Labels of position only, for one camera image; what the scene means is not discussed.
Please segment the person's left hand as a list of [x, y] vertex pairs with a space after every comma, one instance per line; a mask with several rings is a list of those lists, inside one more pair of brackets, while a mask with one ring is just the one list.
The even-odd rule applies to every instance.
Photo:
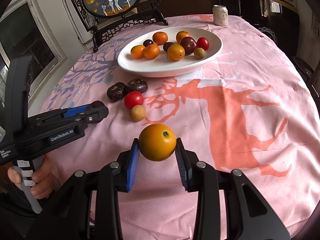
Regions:
[[[52, 168], [53, 162], [44, 157], [41, 167], [37, 169], [31, 176], [32, 180], [36, 184], [30, 189], [30, 192], [36, 199], [47, 198], [56, 188], [56, 180], [52, 174]], [[13, 167], [8, 169], [8, 177], [18, 189], [22, 190], [22, 178], [20, 174], [13, 169]]]

